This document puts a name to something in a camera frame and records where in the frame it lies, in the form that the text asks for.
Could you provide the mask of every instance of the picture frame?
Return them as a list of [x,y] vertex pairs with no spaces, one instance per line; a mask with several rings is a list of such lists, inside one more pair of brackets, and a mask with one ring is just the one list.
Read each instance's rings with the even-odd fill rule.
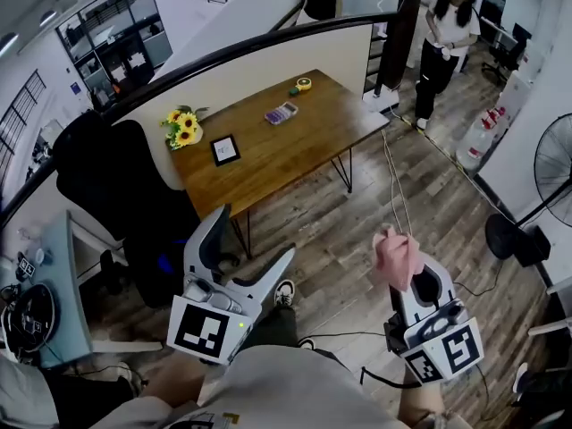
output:
[[240,159],[240,152],[232,135],[211,141],[211,149],[217,167]]

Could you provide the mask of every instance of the shoe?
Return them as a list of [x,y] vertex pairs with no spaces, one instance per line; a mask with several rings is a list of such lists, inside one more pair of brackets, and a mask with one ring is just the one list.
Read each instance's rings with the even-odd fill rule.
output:
[[122,378],[127,383],[129,383],[131,392],[133,392],[133,396],[134,397],[139,396],[142,391],[144,383],[140,381],[139,377],[137,378],[135,377],[135,374],[131,370],[131,367],[129,367],[129,365],[127,365],[124,362],[118,362],[117,366],[115,367],[115,370],[117,371],[118,379]]
[[512,385],[512,391],[515,394],[520,394],[522,392],[523,386],[521,383],[521,378],[526,372],[528,372],[528,364],[523,362],[517,370],[517,377],[515,378],[515,382]]
[[314,350],[315,342],[309,337],[306,337],[305,339],[302,339],[298,342],[298,348]]
[[417,127],[421,130],[425,130],[427,128],[427,120],[423,118],[417,119]]
[[296,294],[296,286],[292,280],[284,280],[278,283],[274,291],[274,304],[284,307],[291,307],[294,303],[294,294]]

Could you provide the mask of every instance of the office chair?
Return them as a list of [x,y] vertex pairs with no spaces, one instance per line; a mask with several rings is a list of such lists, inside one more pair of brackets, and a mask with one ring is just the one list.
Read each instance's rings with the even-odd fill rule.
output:
[[[56,186],[96,218],[116,240],[123,240],[129,273],[150,307],[172,303],[183,290],[183,250],[200,221],[187,193],[161,178],[141,126],[135,121],[104,123],[96,112],[72,122],[54,143]],[[228,222],[225,210],[223,222]],[[223,229],[206,252],[222,274]]]
[[525,52],[526,41],[532,37],[529,32],[524,30],[518,24],[515,24],[512,34],[517,40],[517,43],[510,51],[502,44],[499,44],[499,47],[491,47],[489,51],[494,57],[495,65],[493,66],[489,63],[483,62],[483,68],[481,71],[493,72],[497,77],[497,85],[500,85],[503,81],[507,82],[508,80],[507,77],[502,74],[501,67],[506,68],[510,72],[518,70],[518,60]]

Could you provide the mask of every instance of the tape measure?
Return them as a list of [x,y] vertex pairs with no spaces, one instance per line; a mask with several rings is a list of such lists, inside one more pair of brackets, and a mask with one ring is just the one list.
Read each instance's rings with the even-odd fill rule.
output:
[[296,88],[299,90],[308,90],[312,88],[312,80],[310,78],[300,78],[296,81]]
[[296,81],[296,86],[290,89],[291,96],[297,96],[302,90],[309,90],[312,88],[312,80],[310,78],[300,78]]

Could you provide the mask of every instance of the ceiling light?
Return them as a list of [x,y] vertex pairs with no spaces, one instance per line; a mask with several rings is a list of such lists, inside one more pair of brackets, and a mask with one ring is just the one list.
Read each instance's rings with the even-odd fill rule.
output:
[[42,19],[39,22],[39,26],[40,27],[44,27],[46,24],[48,24],[56,15],[56,12],[54,10],[50,10],[47,13],[44,13],[44,15],[42,16]]
[[2,38],[0,38],[0,55],[5,54],[5,52],[10,49],[16,40],[18,39],[18,34],[14,32],[7,33]]

